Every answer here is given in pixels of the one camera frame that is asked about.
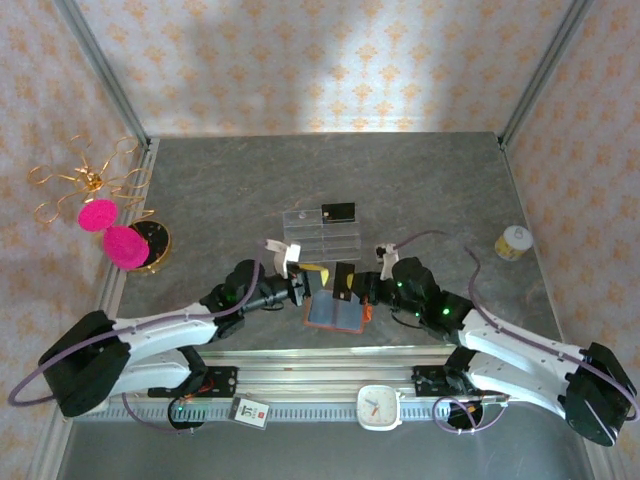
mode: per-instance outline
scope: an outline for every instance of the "clock face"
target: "clock face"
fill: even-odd
[[[396,391],[384,385],[369,385],[358,392],[357,413],[360,425],[371,430],[390,430],[398,424]]]

